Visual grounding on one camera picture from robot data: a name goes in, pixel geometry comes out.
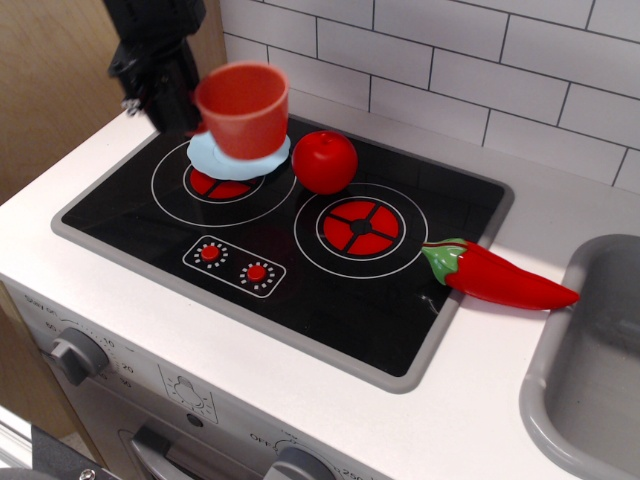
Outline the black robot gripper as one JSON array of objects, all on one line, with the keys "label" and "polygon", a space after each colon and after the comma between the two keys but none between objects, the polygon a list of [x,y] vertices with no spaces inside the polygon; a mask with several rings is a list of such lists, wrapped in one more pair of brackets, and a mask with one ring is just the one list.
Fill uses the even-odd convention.
[{"label": "black robot gripper", "polygon": [[123,110],[143,113],[161,133],[193,133],[201,115],[193,97],[199,74],[187,38],[206,16],[202,1],[109,0],[120,42],[108,68],[119,81]]}]

